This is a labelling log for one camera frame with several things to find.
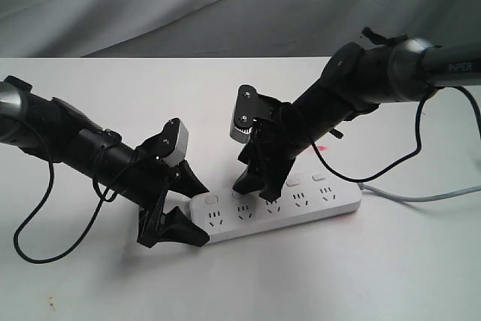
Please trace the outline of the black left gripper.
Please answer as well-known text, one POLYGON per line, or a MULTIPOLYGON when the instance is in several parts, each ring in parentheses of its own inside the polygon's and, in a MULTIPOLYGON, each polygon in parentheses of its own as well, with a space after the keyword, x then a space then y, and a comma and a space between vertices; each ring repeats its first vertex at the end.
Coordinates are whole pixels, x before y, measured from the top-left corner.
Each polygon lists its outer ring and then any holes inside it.
POLYGON ((202 247, 210 236, 194 224, 176 206, 165 210, 169 190, 193 198, 209 192, 196 177, 187 160, 168 165, 172 141, 165 136, 152 136, 135 149, 132 172, 138 176, 141 200, 138 202, 137 242, 147 248, 157 243, 174 242, 202 247))

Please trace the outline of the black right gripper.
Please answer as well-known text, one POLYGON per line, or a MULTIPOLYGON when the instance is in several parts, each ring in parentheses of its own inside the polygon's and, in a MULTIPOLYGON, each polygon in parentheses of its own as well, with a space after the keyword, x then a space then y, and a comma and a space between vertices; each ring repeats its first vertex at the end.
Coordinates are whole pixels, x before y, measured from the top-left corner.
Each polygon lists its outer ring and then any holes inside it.
POLYGON ((261 190, 261 198, 276 201, 295 158, 311 146, 311 139, 312 98, 303 94, 292 103, 280 101, 272 118, 256 120, 238 156, 246 169, 232 189, 239 194, 261 190))

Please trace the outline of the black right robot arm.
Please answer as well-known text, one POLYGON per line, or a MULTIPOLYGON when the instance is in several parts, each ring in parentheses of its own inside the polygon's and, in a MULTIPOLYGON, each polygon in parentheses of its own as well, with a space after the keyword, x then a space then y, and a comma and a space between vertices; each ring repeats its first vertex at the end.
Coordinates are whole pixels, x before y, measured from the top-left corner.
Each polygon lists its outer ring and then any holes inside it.
POLYGON ((335 134, 338 124, 384 103, 423 107, 440 89, 467 92, 480 82, 479 43, 441 47, 406 35, 387 38, 369 28, 362 33, 372 48, 354 42, 342 46, 294 102, 240 86, 230 136, 243 144, 238 158, 246 168, 234 182, 235 192, 257 192, 275 201, 297 155, 335 134))

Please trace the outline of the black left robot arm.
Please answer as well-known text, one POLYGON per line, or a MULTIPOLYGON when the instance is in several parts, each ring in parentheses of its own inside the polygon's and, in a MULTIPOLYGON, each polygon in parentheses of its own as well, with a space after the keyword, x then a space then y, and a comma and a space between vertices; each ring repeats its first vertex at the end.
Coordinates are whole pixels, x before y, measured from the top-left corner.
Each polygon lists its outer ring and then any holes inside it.
POLYGON ((59 98, 46 100, 14 76, 1 81, 1 142, 53 163, 64 163, 139 207, 138 243, 196 247, 210 237, 179 207, 164 211, 168 192, 188 198, 208 190, 186 161, 189 132, 178 118, 131 148, 59 98))

